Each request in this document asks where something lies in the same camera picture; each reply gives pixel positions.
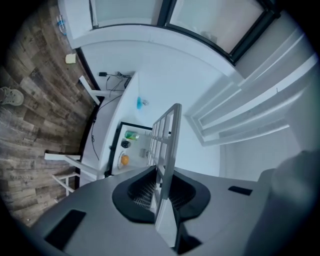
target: shoe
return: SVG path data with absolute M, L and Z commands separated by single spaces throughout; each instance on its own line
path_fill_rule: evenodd
M 13 106 L 20 106 L 24 102 L 24 95 L 21 91 L 16 89 L 9 89 L 8 87 L 2 87 L 0 90 L 3 91 L 3 100 L 1 105 L 10 104 Z

